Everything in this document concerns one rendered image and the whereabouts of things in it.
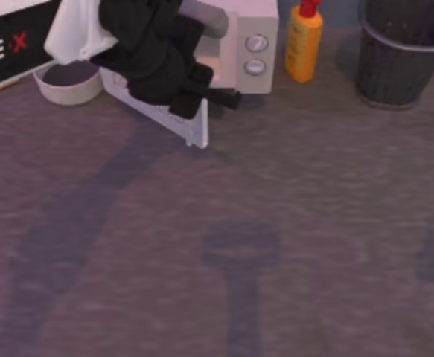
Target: white bowl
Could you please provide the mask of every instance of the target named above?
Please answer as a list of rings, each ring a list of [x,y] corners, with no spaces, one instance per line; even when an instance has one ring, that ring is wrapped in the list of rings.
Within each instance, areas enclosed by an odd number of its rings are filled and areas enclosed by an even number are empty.
[[[76,72],[76,66],[78,65],[88,65],[95,68],[95,71],[92,71],[91,74],[86,73],[84,78],[71,81],[68,79],[68,82],[71,84],[55,83],[54,81],[47,83],[45,75],[52,68],[58,67],[58,69],[61,71],[61,74],[65,75],[61,77],[66,77],[66,75],[69,77],[73,76],[73,74]],[[50,102],[60,106],[78,106],[80,104],[87,103],[90,100],[96,98],[103,91],[103,82],[100,77],[99,68],[94,67],[88,62],[76,62],[65,66],[53,64],[35,71],[33,76],[43,96]]]

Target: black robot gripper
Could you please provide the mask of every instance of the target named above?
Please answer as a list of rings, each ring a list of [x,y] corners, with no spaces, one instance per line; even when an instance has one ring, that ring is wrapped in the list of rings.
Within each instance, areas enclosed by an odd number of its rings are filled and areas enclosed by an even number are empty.
[[[184,119],[202,100],[237,109],[241,93],[210,88],[214,71],[194,52],[205,25],[178,14],[182,0],[101,0],[99,19],[118,43],[91,58],[127,79],[129,94]]]

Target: red bottle cap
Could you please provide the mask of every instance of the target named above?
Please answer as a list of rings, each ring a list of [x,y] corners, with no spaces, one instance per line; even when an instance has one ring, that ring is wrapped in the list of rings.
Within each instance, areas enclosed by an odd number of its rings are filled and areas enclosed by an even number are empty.
[[[320,3],[321,0],[301,0],[299,15],[308,18],[314,17]]]

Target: knob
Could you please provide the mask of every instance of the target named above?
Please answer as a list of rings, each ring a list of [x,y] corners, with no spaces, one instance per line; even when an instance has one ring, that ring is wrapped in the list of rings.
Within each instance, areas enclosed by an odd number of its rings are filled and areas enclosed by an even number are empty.
[[[267,49],[268,39],[263,35],[255,35],[246,39],[246,49],[250,52],[262,52]]]
[[[259,76],[265,72],[267,65],[261,59],[252,59],[245,63],[245,72],[251,76]]]

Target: orange bottle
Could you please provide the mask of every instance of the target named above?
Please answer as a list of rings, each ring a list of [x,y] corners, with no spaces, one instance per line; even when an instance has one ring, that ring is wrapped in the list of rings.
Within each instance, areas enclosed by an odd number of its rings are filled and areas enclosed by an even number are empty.
[[[284,66],[296,82],[313,79],[324,20],[317,11],[321,0],[301,0],[291,9]]]

